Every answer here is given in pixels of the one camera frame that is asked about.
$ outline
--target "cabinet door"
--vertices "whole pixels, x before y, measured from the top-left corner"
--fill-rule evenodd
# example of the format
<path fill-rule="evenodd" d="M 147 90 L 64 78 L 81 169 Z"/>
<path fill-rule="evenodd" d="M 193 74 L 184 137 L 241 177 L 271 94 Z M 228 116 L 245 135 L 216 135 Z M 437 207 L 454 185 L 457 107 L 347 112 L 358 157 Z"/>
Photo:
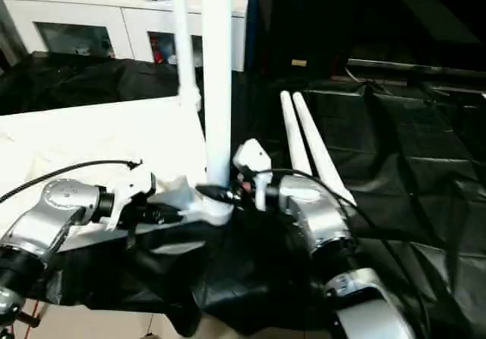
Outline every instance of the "cabinet door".
<path fill-rule="evenodd" d="M 136 60 L 175 64 L 175 22 L 171 11 L 123 8 L 130 43 Z M 194 66 L 202 65 L 201 14 L 188 14 L 192 35 Z M 232 68 L 243 71 L 245 64 L 245 19 L 232 18 Z"/>
<path fill-rule="evenodd" d="M 28 52 L 133 58 L 120 8 L 18 0 L 5 5 Z"/>

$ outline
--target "floor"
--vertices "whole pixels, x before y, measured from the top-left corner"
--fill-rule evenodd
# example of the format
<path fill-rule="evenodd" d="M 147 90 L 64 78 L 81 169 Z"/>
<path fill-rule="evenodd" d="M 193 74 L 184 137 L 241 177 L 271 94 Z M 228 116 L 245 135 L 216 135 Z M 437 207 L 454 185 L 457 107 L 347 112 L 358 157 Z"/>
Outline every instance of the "floor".
<path fill-rule="evenodd" d="M 24 311 L 31 313 L 34 302 L 29 301 Z M 17 339 L 25 338 L 27 326 L 16 322 L 14 333 Z M 90 311 L 83 306 L 49 306 L 38 328 L 32 329 L 29 339 L 140 339 L 147 330 L 154 339 L 180 339 L 170 321 L 164 315 L 139 312 Z M 194 339 L 245 339 L 222 322 L 204 317 Z M 326 332 L 290 331 L 268 328 L 248 339 L 330 339 Z"/>

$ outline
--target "wrinkled black cloth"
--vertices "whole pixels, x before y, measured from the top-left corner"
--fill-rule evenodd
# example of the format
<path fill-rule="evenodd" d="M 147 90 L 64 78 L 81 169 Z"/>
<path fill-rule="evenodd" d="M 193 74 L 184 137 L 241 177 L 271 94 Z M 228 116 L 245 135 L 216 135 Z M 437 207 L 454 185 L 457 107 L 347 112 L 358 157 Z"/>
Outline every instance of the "wrinkled black cloth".
<path fill-rule="evenodd" d="M 202 90 L 200 73 L 198 85 Z M 380 240 L 385 236 L 425 297 L 433 337 L 486 337 L 484 132 L 486 100 L 425 88 L 282 80 L 233 74 L 232 149 L 257 138 L 273 166 L 290 167 L 279 92 L 301 91 L 346 186 L 380 227 L 352 225 L 388 289 L 414 296 Z M 131 60 L 36 54 L 0 78 L 1 114 L 177 92 L 175 69 Z M 32 296 L 91 309 L 164 312 L 190 335 L 200 311 L 242 334 L 267 326 L 326 327 L 308 289 L 307 265 L 289 219 L 235 211 L 224 227 L 203 223 L 66 252 Z M 180 256 L 169 242 L 205 241 Z"/>

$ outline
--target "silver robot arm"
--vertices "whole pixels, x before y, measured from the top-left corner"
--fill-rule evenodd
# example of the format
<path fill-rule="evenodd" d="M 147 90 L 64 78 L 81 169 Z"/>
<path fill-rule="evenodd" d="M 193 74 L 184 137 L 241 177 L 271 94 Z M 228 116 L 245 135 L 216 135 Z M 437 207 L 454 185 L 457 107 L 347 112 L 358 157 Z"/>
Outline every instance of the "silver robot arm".
<path fill-rule="evenodd" d="M 334 337 L 415 338 L 377 273 L 356 259 L 357 242 L 333 196 L 318 183 L 300 176 L 284 176 L 277 186 L 268 186 L 272 179 L 271 161 L 254 139 L 238 149 L 233 163 L 242 176 L 251 176 L 251 190 L 247 179 L 245 186 L 236 184 L 232 189 L 201 185 L 197 190 L 242 208 L 251 196 L 250 203 L 258 210 L 276 205 L 295 219 L 322 283 L 323 297 L 334 308 Z"/>
<path fill-rule="evenodd" d="M 323 294 L 338 303 L 335 332 L 348 339 L 415 337 L 377 273 L 355 261 L 355 243 L 333 197 L 309 179 L 285 176 L 279 208 L 296 219 L 314 265 L 320 266 Z"/>
<path fill-rule="evenodd" d="M 0 327 L 16 319 L 33 324 L 21 312 L 25 297 L 47 269 L 73 225 L 110 216 L 114 195 L 73 179 L 49 182 L 39 202 L 20 215 L 0 239 Z"/>
<path fill-rule="evenodd" d="M 36 205 L 20 215 L 0 239 L 0 338 L 8 337 L 5 328 L 15 320 L 38 325 L 38 319 L 21 311 L 25 297 L 49 267 L 72 226 L 106 217 L 105 229 L 113 230 L 123 223 L 122 212 L 130 219 L 160 223 L 156 217 L 161 210 L 146 204 L 154 192 L 155 177 L 143 166 L 134 168 L 127 180 L 111 186 L 108 192 L 105 187 L 73 179 L 47 183 Z M 134 198 L 140 194 L 145 198 Z M 177 211 L 170 212 L 178 216 Z"/>

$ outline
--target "white pole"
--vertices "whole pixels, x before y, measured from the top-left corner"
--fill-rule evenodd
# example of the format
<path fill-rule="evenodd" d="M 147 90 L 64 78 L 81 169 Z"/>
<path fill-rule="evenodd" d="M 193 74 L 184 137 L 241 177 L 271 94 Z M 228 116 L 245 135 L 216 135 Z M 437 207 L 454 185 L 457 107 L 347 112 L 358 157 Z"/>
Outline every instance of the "white pole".
<path fill-rule="evenodd" d="M 355 204 L 355 199 L 344 186 L 344 183 L 342 183 L 341 177 L 327 151 L 326 145 L 319 134 L 319 130 L 317 130 L 317 126 L 305 104 L 304 97 L 302 97 L 300 92 L 295 92 L 293 98 L 320 179 L 334 192 L 339 193 L 341 196 L 349 199 Z"/>
<path fill-rule="evenodd" d="M 282 103 L 283 121 L 286 124 L 287 140 L 289 141 L 290 160 L 294 170 L 301 170 L 312 174 L 311 165 L 305 151 L 304 141 L 300 128 L 298 127 L 297 117 L 295 117 L 294 106 L 290 100 L 290 93 L 283 90 L 280 93 Z"/>
<path fill-rule="evenodd" d="M 175 50 L 179 76 L 179 96 L 185 104 L 200 110 L 200 93 L 194 72 L 192 38 L 188 27 L 188 6 L 186 0 L 172 0 L 175 22 Z"/>
<path fill-rule="evenodd" d="M 231 144 L 232 0 L 202 0 L 207 181 L 226 186 Z"/>

